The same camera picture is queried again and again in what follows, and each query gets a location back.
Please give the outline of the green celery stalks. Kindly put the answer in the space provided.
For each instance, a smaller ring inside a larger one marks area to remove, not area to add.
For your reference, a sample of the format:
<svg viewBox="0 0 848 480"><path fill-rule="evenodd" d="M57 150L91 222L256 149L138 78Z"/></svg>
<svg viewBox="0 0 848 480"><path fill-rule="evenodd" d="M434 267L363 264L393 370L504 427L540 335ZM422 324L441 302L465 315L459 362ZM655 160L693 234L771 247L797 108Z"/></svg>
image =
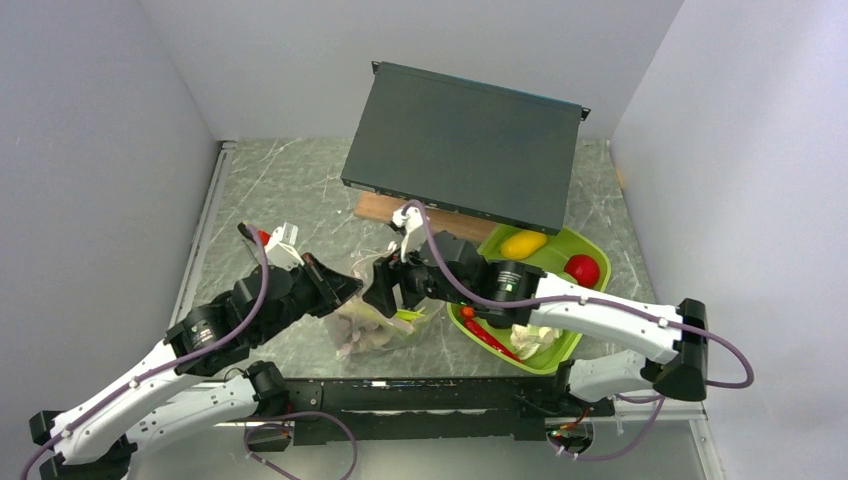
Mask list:
<svg viewBox="0 0 848 480"><path fill-rule="evenodd" d="M437 309L425 305L415 310L399 309L391 318L383 317L363 302L353 303L341 315L343 339L354 350L397 348L416 335Z"/></svg>

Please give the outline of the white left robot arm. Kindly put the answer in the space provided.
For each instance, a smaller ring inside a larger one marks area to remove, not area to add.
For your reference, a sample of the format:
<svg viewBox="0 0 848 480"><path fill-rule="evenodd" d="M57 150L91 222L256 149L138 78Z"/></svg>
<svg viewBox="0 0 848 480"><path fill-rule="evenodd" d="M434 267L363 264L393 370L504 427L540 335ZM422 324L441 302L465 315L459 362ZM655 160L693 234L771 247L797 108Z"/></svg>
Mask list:
<svg viewBox="0 0 848 480"><path fill-rule="evenodd" d="M30 420L44 479L118 478L136 449L133 428L164 435L143 420L186 389L246 359L303 316L323 317L362 288L360 279L325 267L311 254L284 267L266 255L247 277L192 309L132 369L82 404L44 410Z"/></svg>

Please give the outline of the clear zip top bag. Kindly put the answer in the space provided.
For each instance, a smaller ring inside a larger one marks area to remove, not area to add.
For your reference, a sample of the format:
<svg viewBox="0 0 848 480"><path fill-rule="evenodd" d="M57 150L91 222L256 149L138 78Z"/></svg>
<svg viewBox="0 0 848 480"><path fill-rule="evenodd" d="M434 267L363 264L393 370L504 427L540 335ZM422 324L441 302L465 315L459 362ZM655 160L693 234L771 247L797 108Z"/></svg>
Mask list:
<svg viewBox="0 0 848 480"><path fill-rule="evenodd" d="M412 310L399 307L394 316L387 318L366 304L362 293L323 318L338 358L416 346L444 310L443 302L424 299Z"/></svg>

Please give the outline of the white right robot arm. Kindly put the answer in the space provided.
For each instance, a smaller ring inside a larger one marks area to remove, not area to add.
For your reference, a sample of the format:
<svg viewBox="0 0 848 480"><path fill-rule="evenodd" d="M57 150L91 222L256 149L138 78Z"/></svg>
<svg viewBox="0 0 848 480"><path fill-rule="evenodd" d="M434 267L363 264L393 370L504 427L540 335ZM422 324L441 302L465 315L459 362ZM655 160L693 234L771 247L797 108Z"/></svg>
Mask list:
<svg viewBox="0 0 848 480"><path fill-rule="evenodd" d="M434 241L375 260L364 302L385 317L425 299L465 304L493 327L550 327L619 345L617 354L569 362L567 377L550 391L553 406L564 415L578 413L588 402L648 388L675 400L705 400L703 302L642 304L529 264L488 261L470 242L448 232L437 233Z"/></svg>

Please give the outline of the red tomato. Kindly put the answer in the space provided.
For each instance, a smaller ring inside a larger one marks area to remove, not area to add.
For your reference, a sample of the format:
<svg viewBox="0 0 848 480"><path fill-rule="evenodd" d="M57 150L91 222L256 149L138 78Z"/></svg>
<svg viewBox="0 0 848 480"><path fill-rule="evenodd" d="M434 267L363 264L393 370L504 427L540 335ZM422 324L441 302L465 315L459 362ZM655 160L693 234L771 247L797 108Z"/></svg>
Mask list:
<svg viewBox="0 0 848 480"><path fill-rule="evenodd" d="M570 275L578 285L586 288L594 288L601 277L599 264L586 254L571 256L564 265L563 271Z"/></svg>

